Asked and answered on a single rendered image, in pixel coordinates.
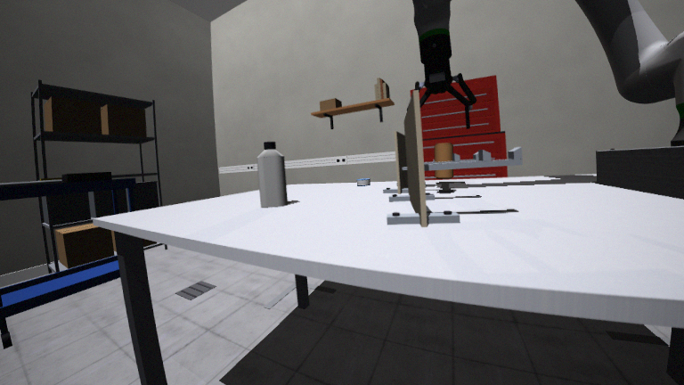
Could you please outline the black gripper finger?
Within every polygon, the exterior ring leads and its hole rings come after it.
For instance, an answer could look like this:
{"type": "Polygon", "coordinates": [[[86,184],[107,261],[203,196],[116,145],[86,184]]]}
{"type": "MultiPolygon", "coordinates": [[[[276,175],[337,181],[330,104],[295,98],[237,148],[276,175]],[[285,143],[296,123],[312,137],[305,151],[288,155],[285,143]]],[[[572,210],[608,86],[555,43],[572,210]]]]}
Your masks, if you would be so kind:
{"type": "Polygon", "coordinates": [[[458,91],[456,91],[449,83],[446,81],[441,81],[441,84],[443,84],[446,88],[448,88],[448,92],[452,94],[455,98],[457,98],[461,103],[465,105],[465,113],[466,113],[466,124],[467,124],[467,129],[470,128],[470,123],[469,123],[469,111],[472,110],[473,104],[476,103],[476,97],[473,95],[471,90],[468,88],[467,84],[464,82],[462,74],[459,73],[457,76],[452,77],[452,81],[455,81],[456,83],[459,83],[460,87],[466,94],[466,96],[469,98],[470,101],[468,101],[463,95],[461,95],[458,91]]]}
{"type": "MultiPolygon", "coordinates": [[[[419,100],[420,108],[421,108],[422,105],[425,103],[425,101],[427,100],[427,98],[431,95],[430,91],[433,89],[433,87],[435,86],[435,84],[436,84],[436,82],[431,83],[430,86],[428,87],[428,89],[426,90],[426,92],[424,93],[424,95],[423,95],[423,96],[421,97],[421,99],[419,100]]],[[[415,90],[420,90],[420,89],[422,89],[423,86],[424,86],[424,82],[418,82],[418,81],[417,81],[417,82],[415,83],[415,90]]]]}

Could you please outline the grey bottle with black cap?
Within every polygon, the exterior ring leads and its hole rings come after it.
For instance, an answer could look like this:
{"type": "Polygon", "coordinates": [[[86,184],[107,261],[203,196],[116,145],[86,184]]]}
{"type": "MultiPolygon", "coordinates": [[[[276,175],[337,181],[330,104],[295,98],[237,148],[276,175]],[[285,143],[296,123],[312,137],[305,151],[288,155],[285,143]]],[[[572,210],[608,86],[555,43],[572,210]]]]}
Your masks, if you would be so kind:
{"type": "Polygon", "coordinates": [[[256,158],[261,208],[288,205],[284,156],[275,142],[265,142],[265,150],[256,158]]]}

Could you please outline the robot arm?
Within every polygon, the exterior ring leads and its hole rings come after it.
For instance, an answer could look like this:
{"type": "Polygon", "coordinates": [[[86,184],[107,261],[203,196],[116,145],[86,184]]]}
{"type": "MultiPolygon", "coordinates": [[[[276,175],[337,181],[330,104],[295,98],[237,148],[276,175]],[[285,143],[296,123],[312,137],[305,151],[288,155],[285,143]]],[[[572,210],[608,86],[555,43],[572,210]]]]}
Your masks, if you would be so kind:
{"type": "MultiPolygon", "coordinates": [[[[451,58],[451,0],[412,0],[420,60],[451,58]]],[[[594,28],[613,71],[619,94],[635,103],[675,98],[680,125],[671,146],[684,145],[684,32],[671,41],[639,0],[575,0],[594,28]]]]}

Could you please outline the wooden mallet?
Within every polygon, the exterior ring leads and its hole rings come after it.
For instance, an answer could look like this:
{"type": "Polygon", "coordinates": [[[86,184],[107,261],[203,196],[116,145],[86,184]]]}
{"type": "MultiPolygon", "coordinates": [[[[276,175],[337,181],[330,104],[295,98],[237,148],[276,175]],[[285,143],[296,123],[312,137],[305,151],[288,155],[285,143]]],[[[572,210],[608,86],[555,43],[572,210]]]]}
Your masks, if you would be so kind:
{"type": "MultiPolygon", "coordinates": [[[[436,143],[435,145],[435,162],[452,161],[453,144],[452,143],[436,143]]],[[[435,177],[437,179],[452,179],[453,169],[435,170],[435,177]]]]}

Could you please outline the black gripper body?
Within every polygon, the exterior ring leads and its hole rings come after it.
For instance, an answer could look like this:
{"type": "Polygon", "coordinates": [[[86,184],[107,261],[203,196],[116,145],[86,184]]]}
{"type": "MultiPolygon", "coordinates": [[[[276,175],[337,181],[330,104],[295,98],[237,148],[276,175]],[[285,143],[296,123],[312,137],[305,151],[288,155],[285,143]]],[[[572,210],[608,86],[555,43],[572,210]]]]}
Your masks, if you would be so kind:
{"type": "MultiPolygon", "coordinates": [[[[424,60],[424,70],[425,70],[425,82],[424,86],[425,88],[428,88],[431,83],[429,83],[429,75],[428,73],[431,73],[432,71],[437,71],[437,70],[450,70],[450,61],[449,61],[449,56],[446,54],[437,54],[430,56],[424,60]]],[[[449,84],[452,83],[452,75],[447,75],[445,76],[445,81],[449,84]]],[[[443,84],[441,84],[441,81],[436,82],[435,86],[433,89],[430,91],[431,94],[439,94],[439,93],[444,93],[448,90],[443,84]]]]}

